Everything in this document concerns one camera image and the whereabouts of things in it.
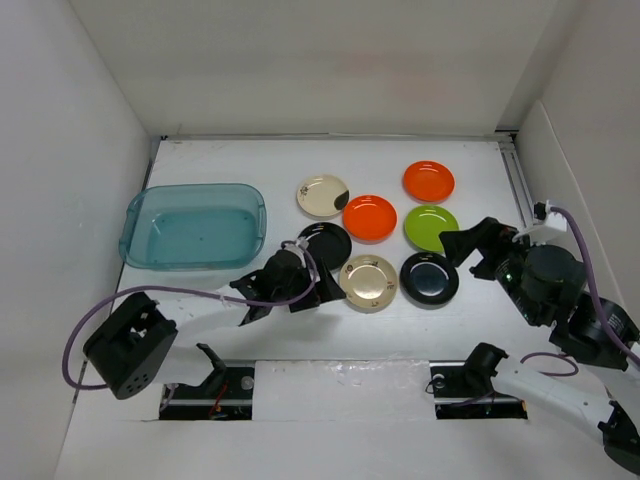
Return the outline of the lime green plate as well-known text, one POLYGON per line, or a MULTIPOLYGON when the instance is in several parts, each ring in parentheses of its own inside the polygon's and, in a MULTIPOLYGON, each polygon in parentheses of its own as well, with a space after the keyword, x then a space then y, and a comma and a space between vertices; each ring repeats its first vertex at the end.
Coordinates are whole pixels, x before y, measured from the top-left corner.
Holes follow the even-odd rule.
POLYGON ((404 232, 415 247, 433 252, 443 252, 440 240, 442 232, 458 231, 456 217, 437 205, 421 205, 413 208, 405 217, 404 232))

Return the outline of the orange plate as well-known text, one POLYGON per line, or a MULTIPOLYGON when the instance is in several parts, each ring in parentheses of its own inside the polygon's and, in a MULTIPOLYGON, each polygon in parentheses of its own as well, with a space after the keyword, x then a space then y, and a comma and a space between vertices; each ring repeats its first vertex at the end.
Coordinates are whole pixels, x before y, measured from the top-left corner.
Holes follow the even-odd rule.
POLYGON ((348 233, 364 242, 380 242, 395 230, 398 217, 394 206, 377 195, 361 195, 351 200, 343 211, 348 233))
POLYGON ((418 161, 406 168, 403 186, 417 200, 440 203, 453 193, 455 177, 446 166, 438 162, 418 161))

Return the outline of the cream plate with floral pattern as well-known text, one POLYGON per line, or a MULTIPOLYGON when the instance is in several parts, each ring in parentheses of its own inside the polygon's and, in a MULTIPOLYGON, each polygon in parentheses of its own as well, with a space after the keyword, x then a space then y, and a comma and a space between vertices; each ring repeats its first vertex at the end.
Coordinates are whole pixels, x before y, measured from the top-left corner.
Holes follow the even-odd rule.
POLYGON ((359 255, 349 259, 340 270, 339 286, 354 308, 363 312, 377 312, 393 302, 399 276, 384 258, 359 255))

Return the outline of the cream plate with black patch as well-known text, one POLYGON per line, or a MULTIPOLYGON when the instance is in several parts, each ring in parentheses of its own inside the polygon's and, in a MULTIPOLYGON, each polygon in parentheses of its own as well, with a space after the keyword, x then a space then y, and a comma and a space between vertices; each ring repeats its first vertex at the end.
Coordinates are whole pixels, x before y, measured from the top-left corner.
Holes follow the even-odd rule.
POLYGON ((334 217, 341 213, 350 199, 346 183, 331 174, 306 178, 296 190, 299 207, 318 218, 334 217))

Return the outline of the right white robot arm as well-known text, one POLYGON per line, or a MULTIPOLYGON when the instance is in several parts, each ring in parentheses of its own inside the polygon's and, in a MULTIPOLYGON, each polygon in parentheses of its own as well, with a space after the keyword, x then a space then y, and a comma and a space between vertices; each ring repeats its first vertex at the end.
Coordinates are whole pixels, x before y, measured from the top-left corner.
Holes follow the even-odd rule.
POLYGON ((489 343, 459 367, 473 393, 498 392, 534 404, 574 425, 625 470, 639 472, 639 328, 626 311, 598 293, 582 232, 565 209, 520 232, 487 217, 440 235, 446 259, 460 266, 472 252, 471 274, 496 281, 524 320, 550 328, 560 353, 587 368, 607 390, 590 396, 522 364, 489 343))

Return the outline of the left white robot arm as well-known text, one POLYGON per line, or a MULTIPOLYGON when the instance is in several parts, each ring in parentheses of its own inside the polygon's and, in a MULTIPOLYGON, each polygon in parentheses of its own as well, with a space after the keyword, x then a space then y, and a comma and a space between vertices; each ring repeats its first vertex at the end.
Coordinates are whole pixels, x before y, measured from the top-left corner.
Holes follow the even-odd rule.
POLYGON ((157 285, 123 290, 100 301, 77 326, 82 328, 99 310, 124 299, 83 346, 104 383, 79 384, 78 390, 108 389, 116 399, 126 400, 156 378, 179 329, 148 296, 150 291, 205 298, 222 306, 240 305, 247 309, 242 326, 266 317, 276 307, 296 313, 346 298, 324 261, 314 259, 302 239, 284 241, 263 268, 232 281, 219 293, 157 285))

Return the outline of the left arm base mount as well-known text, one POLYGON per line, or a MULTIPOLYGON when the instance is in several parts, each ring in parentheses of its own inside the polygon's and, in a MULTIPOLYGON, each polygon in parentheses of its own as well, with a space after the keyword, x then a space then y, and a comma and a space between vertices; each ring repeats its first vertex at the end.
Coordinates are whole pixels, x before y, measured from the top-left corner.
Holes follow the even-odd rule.
POLYGON ((165 421, 250 421, 252 419, 255 364, 231 364, 220 386, 179 385, 164 388, 159 419, 165 421))

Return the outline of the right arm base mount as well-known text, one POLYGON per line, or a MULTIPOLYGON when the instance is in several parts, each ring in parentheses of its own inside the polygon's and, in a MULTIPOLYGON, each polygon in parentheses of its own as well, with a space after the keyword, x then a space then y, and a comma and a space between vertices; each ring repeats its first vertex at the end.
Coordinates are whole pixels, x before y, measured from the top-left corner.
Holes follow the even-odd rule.
POLYGON ((482 380, 469 380, 463 361, 435 361, 429 369, 425 392, 433 397, 437 420, 528 419, 521 400, 495 392, 482 380))

